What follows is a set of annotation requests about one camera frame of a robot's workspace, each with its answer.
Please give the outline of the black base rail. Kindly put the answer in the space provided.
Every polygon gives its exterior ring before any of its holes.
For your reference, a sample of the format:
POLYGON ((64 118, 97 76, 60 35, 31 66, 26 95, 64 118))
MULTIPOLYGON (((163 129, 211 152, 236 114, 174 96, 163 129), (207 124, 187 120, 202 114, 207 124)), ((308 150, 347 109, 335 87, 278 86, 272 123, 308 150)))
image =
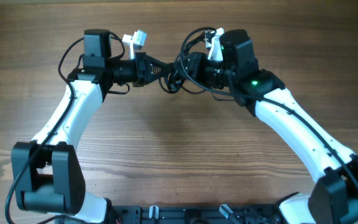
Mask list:
POLYGON ((273 204, 234 207, 150 207, 113 206, 107 217, 112 224, 191 224, 191 223, 282 223, 273 204))

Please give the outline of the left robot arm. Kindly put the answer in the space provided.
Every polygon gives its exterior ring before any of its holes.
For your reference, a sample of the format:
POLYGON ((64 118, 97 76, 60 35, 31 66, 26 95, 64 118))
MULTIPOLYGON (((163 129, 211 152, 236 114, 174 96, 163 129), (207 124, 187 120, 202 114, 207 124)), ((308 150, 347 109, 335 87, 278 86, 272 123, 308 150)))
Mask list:
POLYGON ((63 77, 65 94, 47 124, 28 142, 11 151, 14 181, 7 202, 24 211, 49 213, 56 222, 109 223, 110 200, 86 190, 76 150, 93 114, 114 84, 141 87, 166 74, 168 64, 142 51, 146 33, 138 30, 119 39, 124 54, 113 56, 106 29, 88 29, 81 38, 84 52, 63 77))

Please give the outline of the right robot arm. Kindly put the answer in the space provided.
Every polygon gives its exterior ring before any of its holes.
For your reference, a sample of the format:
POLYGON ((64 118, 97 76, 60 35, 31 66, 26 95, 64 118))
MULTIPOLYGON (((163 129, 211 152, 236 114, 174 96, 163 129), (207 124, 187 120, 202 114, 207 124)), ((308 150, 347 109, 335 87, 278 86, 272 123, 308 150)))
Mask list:
POLYGON ((211 93, 230 96, 270 126, 301 159, 314 181, 310 194, 277 204, 281 223, 358 221, 358 155, 328 134, 274 73, 261 69, 243 29, 202 27, 188 34, 179 72, 211 93))

